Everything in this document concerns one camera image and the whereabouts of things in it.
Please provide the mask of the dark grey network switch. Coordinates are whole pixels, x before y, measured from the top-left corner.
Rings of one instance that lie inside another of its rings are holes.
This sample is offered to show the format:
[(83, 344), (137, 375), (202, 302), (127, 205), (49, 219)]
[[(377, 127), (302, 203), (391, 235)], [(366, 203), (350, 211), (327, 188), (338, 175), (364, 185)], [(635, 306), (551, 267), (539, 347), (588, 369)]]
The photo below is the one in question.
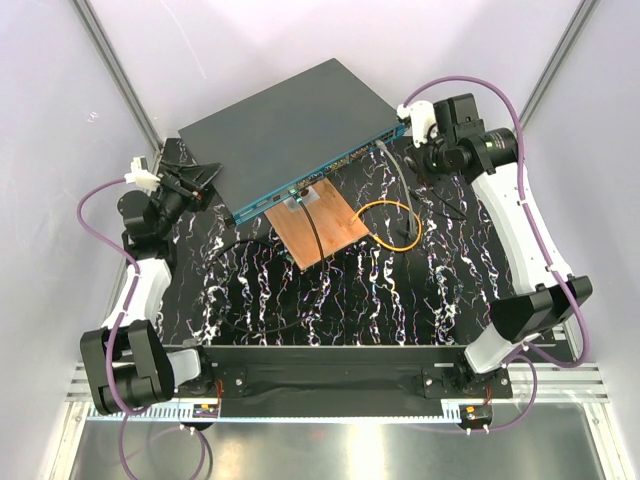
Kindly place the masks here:
[(240, 225), (405, 132), (396, 111), (332, 58), (179, 131)]

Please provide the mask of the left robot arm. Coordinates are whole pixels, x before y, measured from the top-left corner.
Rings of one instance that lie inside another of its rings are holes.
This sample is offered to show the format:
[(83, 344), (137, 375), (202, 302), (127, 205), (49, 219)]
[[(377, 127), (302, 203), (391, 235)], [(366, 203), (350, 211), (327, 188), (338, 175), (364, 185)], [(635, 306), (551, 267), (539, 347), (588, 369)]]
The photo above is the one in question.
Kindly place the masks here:
[(120, 243), (79, 221), (126, 260), (126, 281), (111, 313), (80, 340), (91, 397), (102, 415), (140, 414), (171, 400), (180, 386), (196, 396), (215, 386), (216, 372), (204, 349), (168, 352), (155, 325), (177, 266), (172, 229), (184, 213), (208, 208), (221, 168), (219, 163), (162, 162), (159, 172), (152, 173), (145, 158), (136, 157), (129, 172), (115, 181), (133, 187), (117, 202), (124, 225)]

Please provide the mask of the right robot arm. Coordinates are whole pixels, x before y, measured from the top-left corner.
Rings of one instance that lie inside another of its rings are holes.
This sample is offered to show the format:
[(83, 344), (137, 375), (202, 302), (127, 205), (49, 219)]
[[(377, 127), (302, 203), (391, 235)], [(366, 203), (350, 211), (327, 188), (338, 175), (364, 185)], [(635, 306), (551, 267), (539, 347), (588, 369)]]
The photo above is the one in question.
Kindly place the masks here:
[(467, 345), (452, 381), (466, 396), (486, 389), (504, 360), (564, 323), (593, 292), (557, 251), (518, 162), (508, 128), (488, 130), (472, 95), (400, 106), (412, 129), (410, 151), (424, 174), (460, 175), (488, 212), (511, 270), (514, 294), (489, 307), (490, 324)]

